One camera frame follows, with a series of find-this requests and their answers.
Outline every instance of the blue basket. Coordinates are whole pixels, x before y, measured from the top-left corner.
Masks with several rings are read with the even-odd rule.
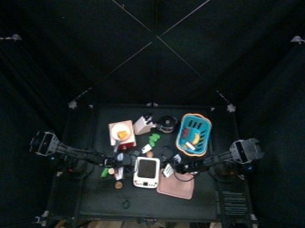
[[[183,116],[176,137],[176,147],[187,156],[203,156],[211,132],[211,121],[200,114]]]

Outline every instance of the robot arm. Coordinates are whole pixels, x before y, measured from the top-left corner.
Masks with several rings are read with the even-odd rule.
[[[176,172],[184,174],[207,171],[210,167],[223,162],[235,162],[240,165],[250,163],[252,160],[260,159],[264,155],[258,143],[259,141],[255,138],[238,140],[232,143],[227,152],[214,155],[207,159],[195,160],[186,164],[178,164]]]
[[[36,153],[38,156],[49,156],[58,153],[64,156],[84,160],[100,167],[117,167],[120,166],[113,157],[107,157],[95,151],[85,151],[64,145],[52,132],[37,132],[29,143],[29,152]]]

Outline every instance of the green object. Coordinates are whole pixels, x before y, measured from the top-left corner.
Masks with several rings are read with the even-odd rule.
[[[160,135],[156,134],[156,133],[153,133],[153,134],[152,134],[152,137],[156,138],[156,139],[159,139],[159,138],[160,138]]]
[[[107,177],[107,175],[108,175],[108,168],[105,167],[103,169],[103,172],[100,173],[100,177]]]
[[[152,140],[148,141],[148,144],[149,144],[151,147],[155,147],[155,145],[156,145]]]
[[[153,136],[149,136],[148,137],[148,140],[156,142],[157,141],[157,138],[155,138]]]

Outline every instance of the black enclosure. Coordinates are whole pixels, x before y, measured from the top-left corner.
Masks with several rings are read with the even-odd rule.
[[[305,44],[290,42],[305,1],[2,0],[0,19],[1,227],[45,209],[52,173],[28,144],[37,130],[61,138],[75,99],[232,104],[266,153],[248,183],[258,221],[305,227]]]

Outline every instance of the coin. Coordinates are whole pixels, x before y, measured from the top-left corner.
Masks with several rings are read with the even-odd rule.
[[[152,157],[153,157],[153,152],[152,152],[152,151],[148,151],[148,152],[147,152],[147,157],[148,157],[148,158],[152,158]]]
[[[108,174],[109,175],[113,175],[115,174],[115,169],[112,167],[108,169]]]
[[[121,189],[123,188],[123,183],[121,182],[116,182],[115,183],[115,188],[116,189]]]

